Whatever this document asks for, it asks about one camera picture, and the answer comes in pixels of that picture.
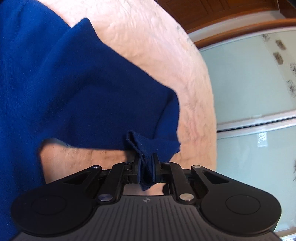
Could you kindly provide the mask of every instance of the wooden cabinet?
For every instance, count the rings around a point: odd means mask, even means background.
[[[277,0],[156,0],[187,33],[240,15],[278,9]]]

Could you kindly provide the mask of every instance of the silver screw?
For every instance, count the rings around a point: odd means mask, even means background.
[[[108,201],[111,201],[113,197],[110,194],[101,194],[98,196],[98,199],[102,202],[108,202]]]
[[[183,201],[191,201],[192,199],[194,199],[194,196],[190,193],[183,193],[179,196],[179,198]]]

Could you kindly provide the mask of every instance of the blue cloth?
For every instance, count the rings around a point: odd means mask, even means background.
[[[178,152],[174,91],[103,44],[88,19],[70,28],[34,0],[0,4],[0,240],[15,233],[12,201],[44,184],[38,148],[57,138],[80,148],[135,149],[141,184],[152,152]]]

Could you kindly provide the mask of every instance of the cream colored surface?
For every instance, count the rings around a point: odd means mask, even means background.
[[[180,25],[153,0],[41,0],[69,26],[90,19],[98,37],[178,95],[183,168],[216,167],[216,119],[207,67]],[[85,150],[48,144],[41,152],[50,182],[93,164],[104,169],[126,160],[123,151]]]

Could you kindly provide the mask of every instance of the glass panel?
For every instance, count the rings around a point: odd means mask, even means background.
[[[296,126],[217,142],[217,172],[274,195],[282,207],[275,231],[296,233]]]
[[[296,109],[296,31],[259,35],[201,51],[218,124]]]

